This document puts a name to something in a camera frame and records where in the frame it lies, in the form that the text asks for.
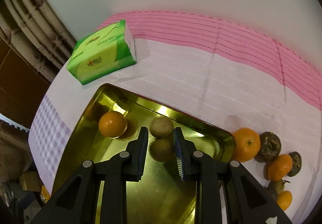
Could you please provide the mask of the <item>pink purple checkered tablecloth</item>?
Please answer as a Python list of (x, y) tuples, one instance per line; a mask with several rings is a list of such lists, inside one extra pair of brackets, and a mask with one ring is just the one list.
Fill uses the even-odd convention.
[(321, 72), (280, 42), (233, 22), (169, 11), (113, 15), (135, 39), (135, 65), (82, 85), (66, 68), (50, 85), (33, 120), (29, 145), (51, 191), (63, 151), (95, 91), (104, 83), (235, 131), (272, 131), (283, 152), (302, 156), (293, 178), (293, 223), (321, 196)]

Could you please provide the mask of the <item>green tissue pack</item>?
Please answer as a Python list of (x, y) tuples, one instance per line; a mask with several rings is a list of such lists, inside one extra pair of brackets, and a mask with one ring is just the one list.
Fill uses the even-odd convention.
[(135, 41), (126, 20), (120, 20), (79, 40), (67, 70), (86, 85), (134, 64)]

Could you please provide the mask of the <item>small brown longan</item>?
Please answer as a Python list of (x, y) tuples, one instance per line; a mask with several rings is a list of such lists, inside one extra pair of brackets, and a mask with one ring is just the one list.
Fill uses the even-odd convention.
[(174, 145), (169, 139), (157, 139), (150, 145), (150, 155), (158, 162), (166, 162), (174, 157)]
[(150, 132), (155, 138), (169, 138), (173, 131), (173, 122), (167, 117), (156, 118), (150, 124)]

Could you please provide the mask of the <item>olive green small fruit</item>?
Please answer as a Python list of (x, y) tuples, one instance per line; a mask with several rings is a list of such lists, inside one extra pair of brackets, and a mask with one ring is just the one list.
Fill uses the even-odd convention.
[(290, 183), (290, 182), (284, 179), (280, 179), (276, 182), (270, 181), (270, 183), (268, 184), (268, 188), (274, 189), (276, 193), (279, 195), (284, 191), (286, 183)]

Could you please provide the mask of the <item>gold toffee tin box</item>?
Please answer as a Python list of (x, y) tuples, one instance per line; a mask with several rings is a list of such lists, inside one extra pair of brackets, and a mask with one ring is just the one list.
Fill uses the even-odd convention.
[[(115, 139), (103, 137), (98, 122), (103, 114), (116, 111), (124, 115), (128, 128)], [(185, 114), (146, 96), (105, 83), (94, 93), (81, 115), (63, 152), (56, 173), (56, 191), (84, 160), (106, 161), (125, 150), (142, 127), (149, 127), (159, 117), (171, 119), (182, 129), (185, 139), (216, 161), (228, 162), (235, 142), (231, 133)], [(127, 183), (129, 223), (193, 223), (196, 185), (183, 182), (175, 158), (156, 161), (147, 154), (143, 177)]]

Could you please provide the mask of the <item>orange tangerine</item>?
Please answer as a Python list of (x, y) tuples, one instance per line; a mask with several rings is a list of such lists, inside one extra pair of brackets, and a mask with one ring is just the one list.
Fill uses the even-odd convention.
[(292, 200), (293, 200), (292, 193), (288, 190), (285, 190), (278, 195), (277, 204), (283, 211), (285, 211), (291, 205)]
[(99, 120), (98, 129), (103, 137), (117, 138), (125, 133), (128, 123), (125, 117), (116, 111), (105, 113)]
[(293, 160), (288, 154), (281, 154), (270, 163), (267, 168), (267, 178), (270, 181), (277, 182), (286, 176), (293, 168)]
[(246, 162), (253, 159), (261, 147), (259, 135), (250, 128), (240, 128), (232, 133), (235, 140), (233, 160)]

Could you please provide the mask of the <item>beige curtain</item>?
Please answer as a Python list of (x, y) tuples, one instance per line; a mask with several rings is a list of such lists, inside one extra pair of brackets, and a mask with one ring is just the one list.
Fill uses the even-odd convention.
[(1, 39), (49, 83), (76, 44), (47, 0), (2, 0)]

